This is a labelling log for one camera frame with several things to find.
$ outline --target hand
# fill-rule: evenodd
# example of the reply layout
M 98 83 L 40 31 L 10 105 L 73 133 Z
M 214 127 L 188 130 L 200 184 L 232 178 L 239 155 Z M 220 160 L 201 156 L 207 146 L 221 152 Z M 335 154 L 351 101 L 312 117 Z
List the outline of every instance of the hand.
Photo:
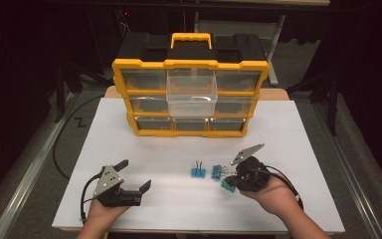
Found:
M 300 209 L 293 193 L 279 179 L 271 177 L 267 187 L 258 192 L 240 192 L 258 201 L 267 212 L 280 218 L 294 239 L 330 238 Z
M 85 226 L 77 238 L 99 238 L 128 208 L 104 207 L 98 200 L 94 199 Z
M 279 179 L 271 176 L 267 187 L 258 192 L 240 191 L 260 203 L 269 213 L 281 217 L 289 208 L 299 207 L 296 198 L 287 186 Z

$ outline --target white table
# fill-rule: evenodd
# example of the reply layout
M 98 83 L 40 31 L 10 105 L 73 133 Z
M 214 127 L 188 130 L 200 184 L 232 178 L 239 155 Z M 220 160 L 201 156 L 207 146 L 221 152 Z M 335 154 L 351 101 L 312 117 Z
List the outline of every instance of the white table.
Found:
M 102 99 L 74 169 L 53 226 L 80 230 L 80 198 L 87 180 L 106 164 L 129 159 L 119 174 L 122 188 L 137 190 L 148 179 L 151 188 L 141 206 L 123 214 L 111 231 L 171 233 L 287 233 L 281 221 L 260 205 L 231 193 L 210 177 L 214 164 L 228 166 L 240 149 L 263 142 L 254 154 L 280 169 L 299 191 L 305 212 L 326 232 L 344 228 L 318 162 L 292 101 L 261 101 L 245 137 L 136 136 L 125 118 L 122 99 Z M 196 160 L 203 161 L 204 179 L 192 178 Z M 86 198 L 92 197 L 96 182 Z

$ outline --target metal bracket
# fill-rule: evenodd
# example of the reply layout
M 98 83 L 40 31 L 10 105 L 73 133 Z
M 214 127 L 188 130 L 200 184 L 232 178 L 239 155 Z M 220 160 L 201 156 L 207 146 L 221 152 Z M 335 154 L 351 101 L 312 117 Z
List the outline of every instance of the metal bracket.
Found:
M 231 161 L 231 166 L 236 165 L 242 161 L 245 161 L 247 158 L 252 156 L 255 152 L 257 152 L 264 146 L 265 146 L 264 143 L 259 143 L 257 145 L 242 149 L 241 151 L 238 152 L 234 160 Z

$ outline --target forearm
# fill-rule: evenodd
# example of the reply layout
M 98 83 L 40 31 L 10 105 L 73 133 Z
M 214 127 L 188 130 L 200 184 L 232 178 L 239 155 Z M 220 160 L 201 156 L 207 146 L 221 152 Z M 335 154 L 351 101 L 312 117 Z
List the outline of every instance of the forearm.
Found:
M 96 227 L 92 223 L 86 222 L 85 226 L 77 236 L 77 239 L 99 239 L 104 232 L 106 232 L 106 229 Z
M 322 239 L 330 238 L 325 232 L 300 208 L 288 211 L 279 216 L 294 239 Z

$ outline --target wire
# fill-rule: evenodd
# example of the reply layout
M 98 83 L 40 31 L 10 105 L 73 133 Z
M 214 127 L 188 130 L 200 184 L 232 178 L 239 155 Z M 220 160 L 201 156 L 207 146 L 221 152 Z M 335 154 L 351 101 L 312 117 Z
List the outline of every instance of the wire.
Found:
M 85 196 L 86 196 L 86 191 L 87 191 L 87 188 L 89 187 L 89 185 L 96 179 L 100 178 L 101 177 L 101 172 L 96 174 L 95 176 L 93 176 L 91 179 L 89 179 L 89 181 L 87 181 L 85 187 L 83 188 L 83 193 L 82 193 L 82 200 L 80 201 L 80 212 L 81 212 L 81 216 L 82 216 L 82 221 L 83 221 L 83 224 L 86 223 L 86 213 L 85 213 Z
M 70 114 L 70 116 L 68 117 L 68 119 L 66 120 L 66 122 L 64 123 L 64 125 L 62 126 L 61 130 L 59 131 L 58 133 L 58 136 L 57 138 L 55 139 L 55 143 L 54 143 L 54 146 L 52 148 L 52 158 L 53 158 L 53 161 L 54 161 L 54 165 L 55 167 L 57 168 L 58 172 L 64 177 L 66 178 L 67 180 L 70 180 L 70 178 L 61 170 L 59 164 L 58 164 L 58 161 L 57 161 L 57 158 L 56 158 L 56 148 L 58 146 L 58 142 L 59 142 L 59 139 L 61 138 L 61 135 L 62 133 L 64 132 L 65 130 L 65 127 L 67 126 L 68 122 L 70 121 L 70 119 L 74 116 L 74 114 L 79 111 L 83 106 L 85 106 L 86 104 L 94 101 L 94 100 L 97 100 L 97 99 L 100 99 L 104 96 L 98 96 L 98 97 L 95 97 L 95 98 L 92 98 L 84 103 L 82 103 L 79 107 L 77 107 L 72 114 Z
M 259 170 L 259 169 L 251 169 L 250 171 L 262 172 L 262 173 L 268 174 L 268 175 L 273 176 L 273 177 L 279 179 L 280 181 L 282 181 L 289 188 L 289 190 L 293 193 L 293 195 L 296 198 L 297 204 L 299 205 L 300 209 L 303 210 L 302 198 L 300 198 L 299 193 L 296 191 L 296 189 L 294 188 L 294 186 L 292 185 L 290 180 L 282 172 L 280 172 L 279 170 L 275 169 L 274 167 L 271 167 L 271 166 L 266 166 L 266 167 L 276 170 L 277 172 L 279 172 L 284 177 L 281 177 L 281 176 L 279 176 L 279 175 L 277 175 L 275 173 L 272 173 L 270 171 L 264 171 L 264 170 Z

